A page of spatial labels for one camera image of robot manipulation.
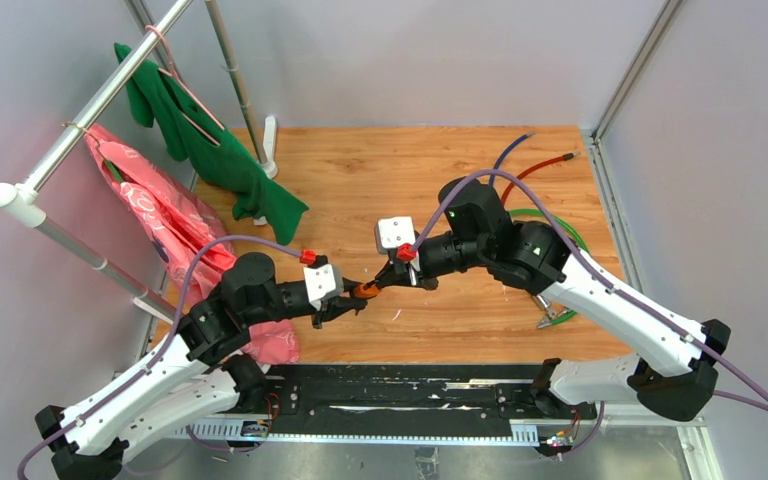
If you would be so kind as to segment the orange black padlock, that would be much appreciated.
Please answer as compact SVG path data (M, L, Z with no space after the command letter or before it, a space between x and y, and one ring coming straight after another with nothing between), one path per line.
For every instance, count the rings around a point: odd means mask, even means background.
M352 290L352 297L357 299L372 299L381 293L381 289L374 283L360 283Z

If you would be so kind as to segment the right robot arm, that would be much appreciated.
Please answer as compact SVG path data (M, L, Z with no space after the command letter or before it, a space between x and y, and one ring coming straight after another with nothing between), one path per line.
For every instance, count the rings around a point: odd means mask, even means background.
M515 221L497 191L456 179L439 192L448 230L422 237L408 216L375 227L386 266L365 286L433 290L441 276L484 268L503 285L541 296L600 325L630 348L625 356L576 362L545 360L528 404L556 417L582 403L638 403L673 421L696 417L712 398L716 358L730 338L718 320L680 316L601 267L557 223Z

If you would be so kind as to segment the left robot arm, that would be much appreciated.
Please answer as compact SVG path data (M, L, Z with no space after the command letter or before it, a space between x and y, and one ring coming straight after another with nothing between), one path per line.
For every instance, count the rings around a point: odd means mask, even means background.
M124 463L171 431L213 414L258 411L267 381L242 353L255 325L310 317L320 328L363 310L358 284L323 255L303 257L303 277L279 283L275 264L246 253L137 364L84 401L49 405L35 422L60 479L113 479Z

